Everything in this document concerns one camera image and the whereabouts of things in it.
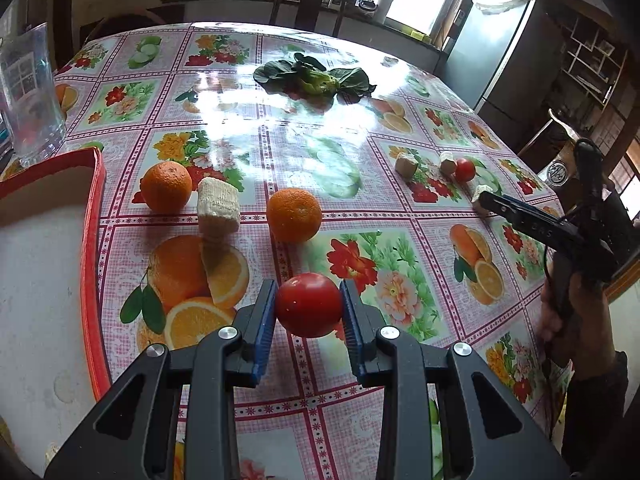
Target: printed flower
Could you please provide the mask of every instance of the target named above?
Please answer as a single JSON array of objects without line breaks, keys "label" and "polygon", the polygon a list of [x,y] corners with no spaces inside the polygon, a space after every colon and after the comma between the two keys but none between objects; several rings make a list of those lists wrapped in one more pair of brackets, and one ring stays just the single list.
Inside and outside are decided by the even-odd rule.
[{"label": "printed flower", "polygon": [[442,120],[440,120],[434,110],[431,110],[431,108],[425,108],[424,112],[427,114],[427,117],[430,118],[433,124],[435,124],[436,126],[442,126]]},{"label": "printed flower", "polygon": [[518,186],[520,186],[520,189],[525,195],[530,195],[531,193],[533,193],[532,187],[521,180],[518,181]]},{"label": "printed flower", "polygon": [[122,101],[126,95],[127,93],[124,91],[124,86],[114,86],[104,100],[107,102],[107,106],[111,106]]},{"label": "printed flower", "polygon": [[400,153],[409,153],[409,150],[406,148],[398,148],[397,146],[389,146],[389,156],[391,158],[398,158]]},{"label": "printed flower", "polygon": [[505,158],[500,159],[500,165],[506,168],[507,170],[511,171],[511,173],[518,173],[520,171],[519,167],[517,167],[513,162]]},{"label": "printed flower", "polygon": [[232,56],[231,54],[227,54],[226,52],[214,52],[213,57],[216,59],[218,63],[235,63],[236,56]]},{"label": "printed flower", "polygon": [[243,458],[240,461],[240,480],[266,480],[264,466],[253,460]]},{"label": "printed flower", "polygon": [[538,246],[529,237],[525,237],[522,241],[524,247],[524,255],[533,265],[539,265],[540,259],[538,257]]},{"label": "printed flower", "polygon": [[76,68],[89,68],[91,60],[88,57],[80,57],[76,59]]},{"label": "printed flower", "polygon": [[407,328],[415,319],[422,317],[422,302],[418,299],[415,285],[397,270],[381,270],[376,284],[378,304],[391,317],[391,323]]},{"label": "printed flower", "polygon": [[438,196],[421,182],[410,182],[409,189],[414,202],[435,204]]},{"label": "printed flower", "polygon": [[89,116],[88,123],[89,124],[93,124],[93,123],[99,121],[101,117],[102,117],[102,115],[100,114],[100,112],[94,112]]},{"label": "printed flower", "polygon": [[122,101],[118,103],[113,113],[114,115],[125,115],[129,112],[133,112],[138,106],[139,102],[140,101],[137,97],[126,96]]},{"label": "printed flower", "polygon": [[504,366],[504,357],[502,355],[502,348],[496,344],[495,348],[489,348],[484,353],[486,356],[487,364],[491,368],[492,372],[498,376],[502,384],[509,384],[509,374],[507,368]]},{"label": "printed flower", "polygon": [[229,43],[227,43],[220,50],[224,52],[228,52],[229,54],[237,57],[238,55],[244,52],[244,47],[242,46],[242,43],[240,43],[238,40],[232,40],[232,41],[229,41]]},{"label": "printed flower", "polygon": [[207,66],[213,63],[207,56],[197,54],[196,56],[189,56],[189,60],[184,64],[185,66]]},{"label": "printed flower", "polygon": [[378,280],[376,264],[360,256],[360,248],[354,240],[343,244],[335,238],[331,240],[334,248],[326,254],[326,259],[331,263],[329,270],[338,278],[352,279],[356,282],[358,293],[362,294],[367,285],[375,285]]},{"label": "printed flower", "polygon": [[447,185],[443,182],[435,180],[434,178],[428,178],[427,182],[436,190],[436,193],[440,196],[453,196],[452,190],[450,190],[449,187],[447,187]]},{"label": "printed flower", "polygon": [[527,279],[527,269],[520,262],[516,262],[516,269],[518,269],[518,273],[522,276],[523,280]]},{"label": "printed flower", "polygon": [[528,177],[524,177],[522,179],[522,181],[527,184],[529,187],[532,187],[533,189],[538,189],[540,186],[538,185],[538,183],[533,180],[532,178],[528,178]]},{"label": "printed flower", "polygon": [[216,43],[217,38],[218,37],[216,35],[205,34],[196,40],[196,45],[203,50],[213,50],[213,46]]},{"label": "printed flower", "polygon": [[158,158],[160,160],[176,160],[181,162],[185,159],[184,145],[189,140],[191,134],[183,132],[181,134],[164,134],[162,139],[154,144],[154,148],[158,150]]},{"label": "printed flower", "polygon": [[225,176],[222,172],[214,170],[213,168],[199,168],[197,166],[187,166],[187,173],[191,177],[191,190],[197,191],[198,184],[200,181],[206,176],[212,176],[218,180],[222,180],[222,182],[226,182]]},{"label": "printed flower", "polygon": [[527,402],[527,397],[531,395],[533,389],[528,379],[516,381],[513,385],[513,395],[515,395],[521,403]]},{"label": "printed flower", "polygon": [[542,211],[548,213],[551,216],[555,216],[556,218],[560,218],[560,213],[555,207],[550,207],[548,205],[542,206]]},{"label": "printed flower", "polygon": [[517,234],[510,225],[503,225],[502,230],[504,231],[504,237],[507,238],[508,244],[513,247],[513,250],[520,254],[522,248],[522,238],[520,235]]}]

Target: clear plastic container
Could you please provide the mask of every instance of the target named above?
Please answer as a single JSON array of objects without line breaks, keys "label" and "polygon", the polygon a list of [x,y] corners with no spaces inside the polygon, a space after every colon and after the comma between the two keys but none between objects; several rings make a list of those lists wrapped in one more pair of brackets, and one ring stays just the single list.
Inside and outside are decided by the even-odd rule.
[{"label": "clear plastic container", "polygon": [[0,50],[0,108],[15,153],[26,168],[51,156],[66,134],[47,48],[47,24]]}]

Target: wooden chair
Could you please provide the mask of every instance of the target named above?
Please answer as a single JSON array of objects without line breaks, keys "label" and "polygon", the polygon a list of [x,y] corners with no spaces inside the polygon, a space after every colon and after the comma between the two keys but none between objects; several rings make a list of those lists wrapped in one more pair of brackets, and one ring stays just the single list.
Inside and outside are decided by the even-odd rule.
[{"label": "wooden chair", "polygon": [[[338,37],[340,26],[342,25],[342,17],[344,15],[344,8],[347,3],[355,4],[356,0],[340,0],[340,12],[335,19],[335,26],[332,36]],[[278,17],[278,10],[280,9],[281,0],[275,0],[273,3],[273,9],[271,10],[271,17],[269,19],[269,25],[276,24],[276,18]],[[297,30],[308,30],[314,32],[316,30],[316,23],[318,22],[318,16],[322,7],[322,0],[300,0],[298,5],[298,13],[296,14],[296,22],[294,28]]]},{"label": "wooden chair", "polygon": [[84,42],[88,43],[91,40],[104,38],[118,32],[153,27],[154,25],[166,25],[166,21],[150,10],[135,9],[101,19]]}]

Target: red tomato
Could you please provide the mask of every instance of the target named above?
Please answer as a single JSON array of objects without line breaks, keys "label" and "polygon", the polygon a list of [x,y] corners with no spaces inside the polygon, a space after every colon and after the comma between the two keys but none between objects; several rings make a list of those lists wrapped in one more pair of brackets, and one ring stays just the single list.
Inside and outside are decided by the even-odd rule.
[{"label": "red tomato", "polygon": [[475,176],[476,167],[470,160],[459,158],[456,161],[456,180],[458,182],[469,182]]},{"label": "red tomato", "polygon": [[304,272],[284,282],[276,293],[276,317],[298,337],[322,337],[342,318],[342,297],[322,274]]}]

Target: white tofu block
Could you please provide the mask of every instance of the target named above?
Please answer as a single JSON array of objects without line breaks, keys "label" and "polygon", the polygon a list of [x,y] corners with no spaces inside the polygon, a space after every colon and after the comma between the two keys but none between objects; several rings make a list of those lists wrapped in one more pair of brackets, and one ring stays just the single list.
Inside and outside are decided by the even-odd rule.
[{"label": "white tofu block", "polygon": [[491,186],[487,186],[486,184],[480,184],[476,187],[474,191],[473,198],[471,199],[471,204],[474,207],[476,213],[480,215],[488,215],[489,211],[487,211],[484,207],[480,205],[480,194],[484,191],[488,191],[489,193],[493,193],[494,190]]},{"label": "white tofu block", "polygon": [[399,153],[396,157],[396,171],[405,180],[411,180],[414,177],[415,170],[418,169],[418,162],[414,159],[413,155],[408,153]]},{"label": "white tofu block", "polygon": [[203,178],[198,184],[198,227],[206,240],[220,240],[238,231],[238,190],[217,178]]},{"label": "white tofu block", "polygon": [[440,171],[446,176],[451,176],[456,172],[456,159],[451,152],[442,152],[440,154]]}]

